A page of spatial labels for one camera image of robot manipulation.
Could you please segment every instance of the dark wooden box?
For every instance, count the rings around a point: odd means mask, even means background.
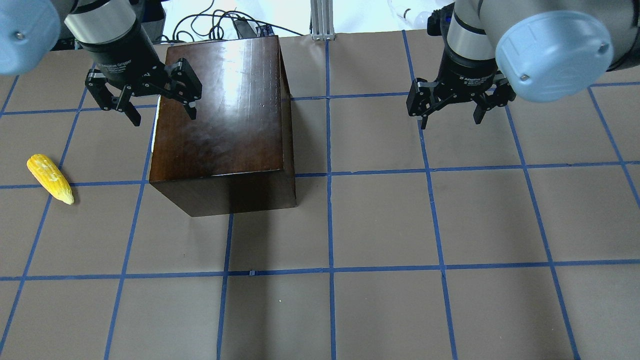
[[[296,205],[291,95],[278,37],[173,46],[202,82],[196,120],[162,98],[149,182],[192,217]]]

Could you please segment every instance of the blue tape line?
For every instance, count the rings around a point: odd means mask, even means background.
[[[630,83],[598,83],[598,84],[591,84],[591,88],[600,88],[603,86],[634,86],[634,85],[640,85],[640,81],[632,81]]]
[[[31,189],[41,188],[40,184],[25,184],[25,185],[0,185],[0,189]]]
[[[28,115],[28,114],[50,114],[50,113],[75,113],[78,109],[53,109],[53,110],[25,110],[7,111],[4,115]]]
[[[625,160],[622,158],[622,153],[618,148],[618,144],[616,144],[615,139],[613,138],[613,134],[609,129],[609,125],[607,125],[607,121],[604,119],[604,115],[602,115],[602,110],[600,109],[600,105],[598,105],[598,101],[596,100],[595,95],[591,88],[588,88],[589,96],[591,97],[591,102],[593,102],[593,106],[596,108],[598,112],[598,116],[600,117],[600,121],[602,126],[604,126],[605,131],[607,132],[607,136],[609,137],[609,141],[611,142],[611,146],[613,146],[614,151],[616,152],[616,156],[618,157],[618,164],[622,167],[622,171],[625,173],[625,177],[627,178],[627,182],[629,183],[629,187],[631,188],[631,193],[633,193],[634,198],[636,200],[636,205],[640,208],[640,196],[638,196],[638,191],[636,190],[636,186],[634,185],[634,181],[631,178],[631,174],[629,174],[629,169],[627,169],[627,165],[625,164]]]
[[[227,282],[229,272],[229,261],[231,259],[231,238],[233,236],[234,215],[229,214],[227,225],[227,247],[225,250],[225,266],[224,277],[222,278],[222,290],[220,291],[220,313],[218,314],[218,339],[216,342],[216,359],[220,360],[222,356],[222,334],[225,324],[225,309],[227,307]]]
[[[327,96],[300,96],[292,97],[291,101],[305,101],[305,100],[324,100]]]
[[[333,272],[393,272],[425,270],[440,270],[440,265],[348,266],[334,268]]]
[[[138,223],[138,214],[140,213],[140,204],[142,203],[142,196],[145,192],[145,185],[140,184],[140,190],[138,192],[138,200],[136,202],[136,209],[133,212],[133,221],[131,222],[131,230],[129,231],[129,240],[127,241],[127,249],[125,250],[124,260],[122,261],[122,271],[120,272],[120,281],[118,282],[118,291],[116,292],[115,303],[113,304],[113,312],[111,314],[111,323],[109,325],[109,333],[107,335],[107,344],[104,349],[104,360],[109,359],[109,352],[111,351],[111,341],[113,340],[113,331],[115,330],[116,319],[118,318],[118,308],[120,307],[120,298],[122,297],[122,288],[124,287],[125,275],[127,273],[127,266],[129,264],[129,256],[131,255],[131,245],[133,244],[133,238],[136,233],[136,225]]]
[[[78,117],[80,116],[80,110],[82,109],[82,104],[84,103],[84,98],[86,97],[86,87],[82,91],[82,97],[80,98],[80,104],[76,108],[76,115],[74,117],[74,122],[71,124],[71,130],[69,131],[69,136],[67,137],[67,142],[65,144],[65,150],[62,152],[62,156],[60,156],[60,163],[58,164],[58,168],[62,168],[65,163],[65,159],[67,158],[67,152],[69,151],[69,144],[71,144],[71,139],[74,136],[74,132],[76,130],[76,125],[78,123]]]
[[[573,337],[573,329],[571,327],[571,322],[569,321],[569,315],[566,311],[566,306],[564,303],[564,297],[562,294],[562,289],[560,288],[560,282],[558,280],[558,276],[556,273],[556,268],[554,266],[554,260],[553,257],[551,255],[551,249],[549,247],[549,242],[547,240],[547,233],[545,231],[545,226],[542,222],[542,216],[540,215],[540,209],[538,207],[538,201],[536,200],[536,194],[533,190],[533,185],[531,183],[531,178],[529,177],[529,170],[527,168],[527,163],[525,161],[524,158],[524,154],[522,152],[522,147],[520,146],[520,139],[518,138],[518,133],[516,132],[516,127],[515,124],[513,122],[513,117],[511,116],[511,110],[509,109],[509,106],[505,106],[504,107],[507,113],[507,119],[509,119],[509,126],[511,127],[511,132],[513,134],[513,139],[516,143],[516,149],[518,150],[518,156],[520,157],[520,162],[522,164],[522,170],[524,172],[524,177],[525,180],[527,181],[527,187],[529,189],[529,195],[531,196],[531,203],[533,204],[533,210],[536,214],[536,219],[538,221],[538,228],[540,229],[540,236],[542,237],[542,243],[544,244],[545,247],[545,252],[547,254],[547,261],[549,262],[550,266],[550,270],[551,270],[551,276],[553,278],[554,281],[554,286],[556,287],[556,294],[558,297],[558,303],[560,305],[560,310],[562,312],[562,317],[564,320],[564,326],[566,327],[566,331],[567,331],[567,335],[569,337],[569,343],[571,344],[571,350],[573,352],[573,358],[575,360],[579,360],[580,359],[580,355],[578,353],[578,348],[577,345],[575,344],[575,338]]]
[[[359,98],[359,97],[384,97],[384,96],[407,96],[407,95],[409,95],[408,92],[379,92],[379,93],[371,93],[371,94],[342,94],[342,95],[292,97],[291,101],[353,99],[353,98]]]
[[[537,263],[456,264],[456,265],[447,265],[447,270],[541,268],[545,266],[549,266],[549,262],[544,261],[544,262],[537,262]]]
[[[640,259],[610,259],[610,260],[573,260],[556,261],[555,266],[597,266],[597,265],[629,265],[640,264]]]
[[[102,280],[102,279],[119,279],[118,274],[84,274],[84,275],[30,275],[26,277],[27,281],[36,280]]]
[[[326,172],[305,172],[302,174],[296,174],[296,177],[324,177],[327,176]]]
[[[351,175],[383,175],[383,174],[413,174],[423,173],[423,168],[404,168],[397,170],[361,170],[361,171],[338,171],[332,172],[332,176],[351,176]]]
[[[18,307],[18,301],[20,301],[20,295],[22,295],[22,289],[24,287],[24,283],[27,278],[27,274],[29,273],[29,267],[31,267],[31,262],[33,260],[33,255],[36,252],[36,247],[38,246],[38,241],[40,240],[40,235],[42,234],[42,228],[44,226],[44,222],[47,219],[47,213],[49,212],[49,206],[51,206],[51,195],[47,197],[47,203],[44,206],[44,210],[42,211],[42,217],[40,217],[40,223],[38,224],[38,231],[36,231],[36,236],[33,239],[33,244],[31,245],[31,250],[29,251],[29,257],[27,258],[27,263],[24,266],[24,271],[22,272],[22,276],[20,277],[20,284],[18,285],[18,290],[15,294],[15,298],[13,300],[13,305],[11,306],[11,312],[9,312],[9,319],[6,321],[6,325],[4,327],[4,332],[2,335],[2,340],[0,340],[0,356],[2,355],[2,351],[4,349],[4,344],[6,343],[6,338],[9,335],[9,329],[11,328],[11,323],[13,321],[13,317],[15,316],[15,310]]]
[[[601,163],[575,163],[575,164],[567,164],[567,163],[558,163],[558,164],[536,164],[536,165],[527,165],[527,168],[558,168],[558,167],[609,167],[614,165],[620,165],[620,163],[613,161],[605,161]]]
[[[140,190],[138,191],[138,200],[136,201],[136,209],[133,212],[133,220],[131,221],[131,231],[129,232],[129,240],[127,241],[127,248],[124,254],[124,260],[122,261],[122,271],[120,272],[120,281],[118,282],[118,290],[116,292],[116,299],[113,304],[113,312],[111,314],[111,323],[109,325],[109,333],[107,335],[107,344],[104,349],[104,360],[109,359],[109,353],[111,352],[111,342],[113,341],[113,331],[115,330],[116,320],[118,318],[118,308],[120,307],[120,298],[122,297],[122,288],[124,287],[124,281],[127,278],[127,267],[129,266],[129,256],[131,255],[131,247],[133,245],[133,238],[136,234],[136,226],[138,225],[138,215],[140,214],[140,206],[142,205],[142,197],[145,192],[145,178],[147,176],[147,170],[151,159],[151,142],[153,139],[153,125],[151,126],[149,140],[147,144],[147,155],[145,157],[145,166],[142,169],[142,175],[140,179]]]
[[[336,336],[335,336],[335,274],[329,274],[329,325],[331,328],[331,359],[338,358]]]
[[[123,181],[88,181],[85,183],[69,183],[71,187],[82,187],[82,186],[111,186],[111,185],[139,185],[139,184],[147,184],[147,181],[141,180],[123,180]],[[41,188],[40,184],[24,184],[24,185],[0,185],[1,189],[30,189],[30,188]]]
[[[407,96],[408,92],[383,92],[377,94],[348,94],[348,95],[332,95],[331,99],[352,99],[355,97],[383,97],[383,96]]]
[[[406,32],[402,32],[404,39],[404,50],[406,51],[406,58],[409,64],[409,71],[413,81],[413,63],[411,61],[411,52],[409,50],[409,43],[406,38]],[[447,328],[449,330],[449,342],[451,344],[451,357],[453,360],[458,360],[458,349],[456,347],[456,337],[453,329],[453,318],[451,316],[451,303],[449,301],[449,285],[447,284],[447,266],[444,261],[444,253],[442,251],[442,241],[440,239],[440,226],[438,225],[438,213],[436,212],[436,203],[433,197],[433,187],[431,180],[431,168],[429,167],[429,158],[427,157],[427,148],[424,141],[424,133],[420,129],[420,119],[416,121],[418,134],[420,136],[420,147],[422,150],[422,160],[424,162],[424,173],[427,177],[427,189],[429,192],[429,205],[431,206],[431,218],[433,219],[433,230],[436,238],[436,247],[438,249],[438,266],[440,267],[440,280],[442,282],[442,295],[444,297],[445,314],[447,317]]]
[[[148,109],[148,108],[155,108],[156,106],[157,104],[135,105],[134,108]],[[84,109],[80,109],[80,111],[107,111],[107,110],[102,110],[102,108],[84,108]]]
[[[481,263],[481,264],[450,264],[447,270],[479,270],[502,268],[540,268],[546,266],[602,266],[602,265],[634,265],[640,264],[640,259],[596,259],[548,261],[530,263]],[[344,266],[338,268],[296,268],[282,270],[236,270],[236,271],[206,271],[206,272],[168,272],[168,273],[139,273],[126,274],[126,279],[171,279],[176,277],[224,277],[224,276],[274,276],[295,274],[336,274],[348,272],[406,272],[406,271],[439,271],[440,265],[394,265],[394,266]],[[119,274],[82,274],[82,275],[29,275],[26,281],[59,281],[85,279],[119,279]],[[0,276],[0,281],[20,281],[21,276]]]
[[[432,168],[431,172],[443,172],[443,171],[482,171],[482,170],[508,170],[513,168],[522,168],[521,165],[495,165],[485,167],[442,167]]]
[[[406,52],[406,61],[409,65],[409,74],[411,75],[411,81],[415,79],[415,74],[413,73],[413,61],[411,60],[411,51],[409,50],[409,40],[406,38],[406,31],[402,30],[402,39],[404,41],[404,51]]]
[[[0,117],[2,117],[2,115],[4,114],[4,111],[6,110],[6,106],[9,105],[9,99],[11,99],[11,95],[13,95],[13,91],[15,90],[15,85],[18,83],[19,78],[20,76],[18,75],[13,79],[13,83],[11,84],[11,88],[9,89],[9,93],[6,94],[6,99],[4,100],[2,109],[0,110]]]
[[[331,95],[331,87],[330,85],[330,81],[331,81],[331,74],[330,74],[330,62],[329,62],[329,40],[325,40],[324,41],[324,90],[325,90],[325,95],[329,96]]]
[[[140,185],[147,184],[143,180],[120,180],[120,181],[88,181],[85,183],[70,183],[71,187],[83,187],[83,186],[112,186],[112,185]]]
[[[225,276],[222,271],[201,272],[161,272],[154,274],[125,274],[125,279],[173,279],[175,277],[216,277]]]
[[[329,61],[329,40],[324,41],[324,68],[326,69],[326,216],[327,216],[327,234],[328,234],[328,260],[329,269],[333,269],[333,206],[331,203],[332,196],[332,166],[331,166],[331,106],[330,106],[330,61]],[[331,329],[331,359],[336,360],[336,339],[335,339],[335,279],[333,273],[329,274],[329,314]]]

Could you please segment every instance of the black cable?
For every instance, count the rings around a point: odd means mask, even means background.
[[[194,38],[193,38],[193,35],[192,35],[190,32],[188,32],[188,31],[184,31],[184,30],[180,30],[180,31],[178,31],[178,32],[175,34],[175,39],[176,39],[176,40],[180,40],[180,34],[181,34],[181,33],[189,35],[189,37],[191,38],[191,41],[192,41],[192,42],[195,42],[195,41],[196,41],[196,39],[194,39]]]
[[[166,38],[166,41],[171,41],[171,40],[169,40],[169,37],[168,37],[168,36],[166,36],[166,35],[160,35],[159,37],[157,37],[157,38],[154,40],[154,42],[156,42],[156,41],[162,41],[162,38]]]
[[[292,34],[296,34],[296,35],[299,35],[299,36],[301,36],[301,37],[305,36],[304,34],[298,33],[297,31],[293,31],[293,30],[290,30],[290,29],[287,29],[287,28],[283,28],[283,27],[281,27],[281,26],[277,26],[277,25],[274,25],[274,24],[270,24],[270,23],[268,23],[268,22],[264,22],[264,21],[260,21],[260,20],[256,20],[255,22],[256,22],[256,23],[258,23],[258,22],[259,22],[259,23],[261,23],[261,24],[263,24],[263,25],[269,25],[269,26],[274,27],[274,28],[278,28],[278,29],[281,29],[281,30],[284,30],[284,31],[288,31],[288,32],[290,32],[290,33],[292,33]]]
[[[295,35],[299,35],[299,36],[304,36],[304,34],[298,33],[297,31],[293,31],[291,29],[287,29],[287,28],[283,28],[282,26],[278,26],[278,25],[274,25],[271,24],[269,22],[265,22],[265,21],[261,21],[261,20],[256,20],[254,19],[251,15],[248,15],[247,13],[244,12],[239,12],[237,10],[229,10],[229,11],[224,11],[224,10],[220,10],[217,9],[215,11],[213,11],[213,14],[207,14],[207,13],[197,13],[197,14],[193,14],[193,15],[188,15],[183,17],[180,21],[178,21],[178,23],[175,25],[174,29],[173,29],[173,34],[172,34],[172,39],[170,40],[171,42],[178,42],[181,41],[177,38],[179,33],[187,33],[192,39],[193,41],[195,41],[195,39],[193,38],[193,35],[191,33],[189,33],[188,31],[185,30],[180,30],[178,31],[178,27],[187,19],[191,19],[194,18],[191,22],[191,25],[193,26],[194,21],[197,20],[197,18],[201,17],[201,16],[207,16],[211,18],[211,29],[209,30],[208,34],[200,34],[197,31],[194,30],[194,32],[197,35],[200,35],[201,37],[203,36],[208,36],[210,40],[223,40],[224,38],[224,34],[225,31],[222,28],[222,26],[220,26],[222,19],[240,19],[240,16],[245,16],[248,18],[248,20],[256,23],[256,25],[258,25],[258,27],[263,24],[263,25],[268,25],[271,26],[273,28],[278,28],[284,31],[288,31],[290,33],[293,33]]]
[[[202,10],[198,15],[205,15],[205,12],[208,12],[209,9],[211,9],[213,7],[213,3],[215,3],[216,0],[211,0],[211,4],[209,5],[208,8]],[[198,20],[198,17],[196,16],[192,21],[191,21],[191,30],[198,36],[200,37],[209,37],[211,38],[211,30],[209,30],[209,32],[207,34],[201,34],[199,32],[196,31],[196,29],[193,28],[193,24],[196,22],[196,20]]]

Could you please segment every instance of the yellow corn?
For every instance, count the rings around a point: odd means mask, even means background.
[[[53,197],[65,204],[74,203],[74,194],[71,192],[67,179],[48,156],[35,154],[27,160],[27,167]]]

